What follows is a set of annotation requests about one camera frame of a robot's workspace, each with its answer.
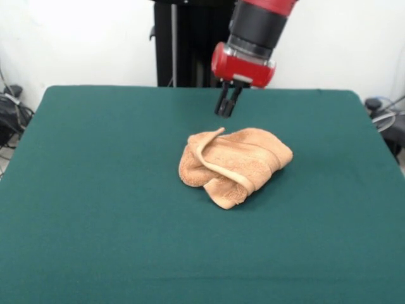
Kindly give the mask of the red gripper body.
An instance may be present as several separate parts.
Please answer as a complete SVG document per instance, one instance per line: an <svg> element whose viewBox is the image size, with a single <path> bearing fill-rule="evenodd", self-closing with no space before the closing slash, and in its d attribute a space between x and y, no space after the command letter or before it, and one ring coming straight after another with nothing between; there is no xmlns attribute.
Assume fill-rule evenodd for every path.
<svg viewBox="0 0 405 304"><path fill-rule="evenodd" d="M220 42L213 51L211 70L218 79L239 81L253 87L266 87L274 76L276 63L261 60L232 49Z"/></svg>

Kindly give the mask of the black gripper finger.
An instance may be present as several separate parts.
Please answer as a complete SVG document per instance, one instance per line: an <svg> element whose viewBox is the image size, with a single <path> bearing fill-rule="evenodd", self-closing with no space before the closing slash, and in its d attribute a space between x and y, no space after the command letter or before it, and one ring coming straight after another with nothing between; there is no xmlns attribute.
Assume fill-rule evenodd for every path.
<svg viewBox="0 0 405 304"><path fill-rule="evenodd" d="M225 108L224 108L224 112L223 112L223 116L225 118L229 118L232 115L232 112L235 108L235 105L237 103L237 100L239 98L239 95L241 94L243 90L242 86L238 86L234 89L231 97L229 99L225 100Z"/></svg>
<svg viewBox="0 0 405 304"><path fill-rule="evenodd" d="M227 94L228 94L228 89L229 89L230 83L228 81L223 81L222 82L222 88L221 88L221 93L218 98L218 102L215 107L215 113L219 116L223 115L223 107L227 103Z"/></svg>

